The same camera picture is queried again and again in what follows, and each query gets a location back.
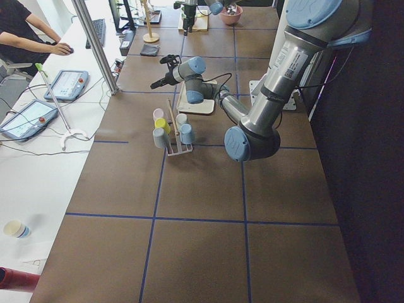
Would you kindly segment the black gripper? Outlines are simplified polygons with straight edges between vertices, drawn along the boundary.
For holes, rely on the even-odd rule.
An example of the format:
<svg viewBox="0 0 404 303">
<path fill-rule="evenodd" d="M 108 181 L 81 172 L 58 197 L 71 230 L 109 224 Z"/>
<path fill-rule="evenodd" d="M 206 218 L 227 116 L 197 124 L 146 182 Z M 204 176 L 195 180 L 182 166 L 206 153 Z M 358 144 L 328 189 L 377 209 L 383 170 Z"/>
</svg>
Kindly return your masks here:
<svg viewBox="0 0 404 303">
<path fill-rule="evenodd" d="M 193 32 L 194 19 L 196 16 L 196 5 L 185 4 L 184 15 L 185 18 L 182 20 L 182 28 L 184 31 L 184 35 L 187 35 L 188 32 Z"/>
<path fill-rule="evenodd" d="M 165 85 L 174 86 L 176 84 L 177 84 L 177 80 L 175 79 L 173 72 L 168 71 L 162 79 L 152 83 L 150 85 L 150 88 L 156 89 L 156 88 L 159 88 L 159 87 L 162 87 Z"/>
</svg>

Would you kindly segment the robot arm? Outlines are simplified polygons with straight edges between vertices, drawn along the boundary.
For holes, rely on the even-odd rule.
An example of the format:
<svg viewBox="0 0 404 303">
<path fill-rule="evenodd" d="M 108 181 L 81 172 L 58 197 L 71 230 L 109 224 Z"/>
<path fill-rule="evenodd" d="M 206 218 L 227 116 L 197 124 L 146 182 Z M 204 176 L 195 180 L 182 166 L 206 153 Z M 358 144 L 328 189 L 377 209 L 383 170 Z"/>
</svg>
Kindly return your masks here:
<svg viewBox="0 0 404 303">
<path fill-rule="evenodd" d="M 213 84 L 203 79 L 202 74 L 206 70 L 206 65 L 202 57 L 196 56 L 182 62 L 179 55 L 169 54 L 160 60 L 160 64 L 166 64 L 169 70 L 163 78 L 152 83 L 150 88 L 174 86 L 183 82 L 187 102 L 190 104 L 214 100 L 235 124 L 248 114 L 247 107 L 230 93 L 226 84 Z"/>
<path fill-rule="evenodd" d="M 178 77 L 185 83 L 187 101 L 215 100 L 235 122 L 224 138 L 230 158 L 245 162 L 267 158 L 278 151 L 280 135 L 273 124 L 312 57 L 326 48 L 366 41 L 371 32 L 373 5 L 373 1 L 289 1 L 285 8 L 285 41 L 273 67 L 262 77 L 250 109 L 224 85 L 203 81 L 202 58 L 182 64 Z"/>
</svg>

